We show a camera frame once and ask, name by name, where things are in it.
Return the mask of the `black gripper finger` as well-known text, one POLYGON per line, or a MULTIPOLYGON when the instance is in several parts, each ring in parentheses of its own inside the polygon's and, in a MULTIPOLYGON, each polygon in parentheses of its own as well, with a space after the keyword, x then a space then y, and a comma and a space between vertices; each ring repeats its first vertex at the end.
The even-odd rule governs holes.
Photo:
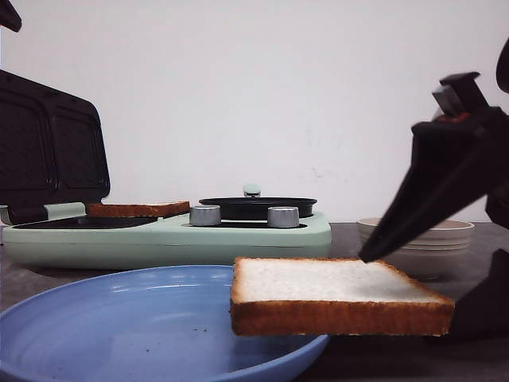
POLYGON ((14 32, 21 30, 21 17, 10 0, 0 0, 0 25, 14 32))
POLYGON ((508 252, 492 254, 488 275, 460 298, 449 332, 427 337, 431 345, 451 345, 508 337, 508 252))

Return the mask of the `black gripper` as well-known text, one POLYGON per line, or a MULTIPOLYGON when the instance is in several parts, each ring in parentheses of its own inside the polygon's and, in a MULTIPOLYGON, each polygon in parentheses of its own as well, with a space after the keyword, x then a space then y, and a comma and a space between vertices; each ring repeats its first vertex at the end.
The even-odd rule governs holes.
POLYGON ((439 80, 432 92, 438 111, 433 122, 413 126, 410 168, 360 250, 363 261, 390 254, 481 197, 491 221, 508 226, 508 116, 488 107, 479 75, 439 80))

